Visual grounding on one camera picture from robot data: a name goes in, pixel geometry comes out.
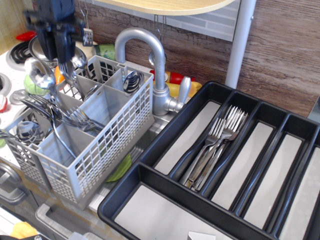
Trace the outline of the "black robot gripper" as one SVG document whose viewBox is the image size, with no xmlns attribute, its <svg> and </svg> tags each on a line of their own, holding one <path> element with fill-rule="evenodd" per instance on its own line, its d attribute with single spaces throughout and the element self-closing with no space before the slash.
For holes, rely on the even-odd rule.
<svg viewBox="0 0 320 240">
<path fill-rule="evenodd" d="M 72 59 L 75 40 L 82 40 L 85 23 L 76 17 L 73 0 L 38 0 L 35 10 L 25 10 L 28 29 L 36 31 L 45 57 L 60 64 Z"/>
</svg>

